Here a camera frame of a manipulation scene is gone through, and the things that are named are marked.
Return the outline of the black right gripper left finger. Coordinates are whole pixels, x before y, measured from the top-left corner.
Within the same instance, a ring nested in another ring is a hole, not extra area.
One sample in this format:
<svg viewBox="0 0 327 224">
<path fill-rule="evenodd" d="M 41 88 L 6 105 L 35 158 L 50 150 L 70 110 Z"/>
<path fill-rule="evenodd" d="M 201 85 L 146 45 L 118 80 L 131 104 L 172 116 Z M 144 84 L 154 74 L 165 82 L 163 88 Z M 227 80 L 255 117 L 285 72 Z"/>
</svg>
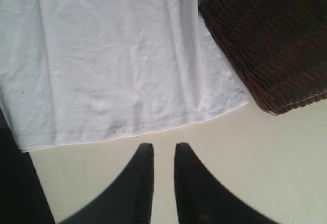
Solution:
<svg viewBox="0 0 327 224">
<path fill-rule="evenodd" d="M 154 149 L 138 146 L 117 178 L 62 223 L 150 223 L 154 193 Z"/>
</svg>

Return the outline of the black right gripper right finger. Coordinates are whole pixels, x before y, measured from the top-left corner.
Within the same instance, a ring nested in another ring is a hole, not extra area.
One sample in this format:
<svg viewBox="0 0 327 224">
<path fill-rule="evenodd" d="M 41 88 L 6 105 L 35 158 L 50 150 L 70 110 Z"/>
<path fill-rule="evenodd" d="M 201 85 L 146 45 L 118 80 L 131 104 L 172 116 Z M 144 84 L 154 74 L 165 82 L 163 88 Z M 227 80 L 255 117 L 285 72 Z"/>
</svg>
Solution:
<svg viewBox="0 0 327 224">
<path fill-rule="evenodd" d="M 187 143 L 175 147 L 174 190 L 179 223 L 276 223 L 225 188 Z"/>
</svg>

